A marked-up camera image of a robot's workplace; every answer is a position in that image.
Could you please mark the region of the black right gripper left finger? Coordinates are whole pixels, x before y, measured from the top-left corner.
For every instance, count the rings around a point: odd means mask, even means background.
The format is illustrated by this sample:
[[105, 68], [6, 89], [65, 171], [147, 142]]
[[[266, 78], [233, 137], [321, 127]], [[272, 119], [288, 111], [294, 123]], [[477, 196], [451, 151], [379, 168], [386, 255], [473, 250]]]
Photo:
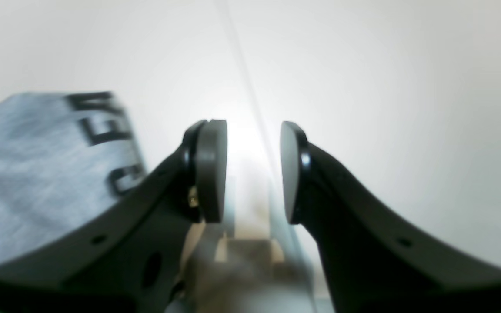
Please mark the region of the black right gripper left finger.
[[187, 234], [223, 219], [225, 120], [201, 120], [109, 210], [0, 265], [0, 313], [163, 313]]

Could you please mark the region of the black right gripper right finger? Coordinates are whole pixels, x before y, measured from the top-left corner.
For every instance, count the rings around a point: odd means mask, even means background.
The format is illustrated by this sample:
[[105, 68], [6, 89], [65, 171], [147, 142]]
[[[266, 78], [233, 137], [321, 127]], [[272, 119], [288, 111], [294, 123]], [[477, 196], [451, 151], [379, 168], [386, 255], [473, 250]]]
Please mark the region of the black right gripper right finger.
[[287, 222], [314, 239], [337, 313], [501, 313], [501, 268], [402, 218], [342, 163], [281, 123]]

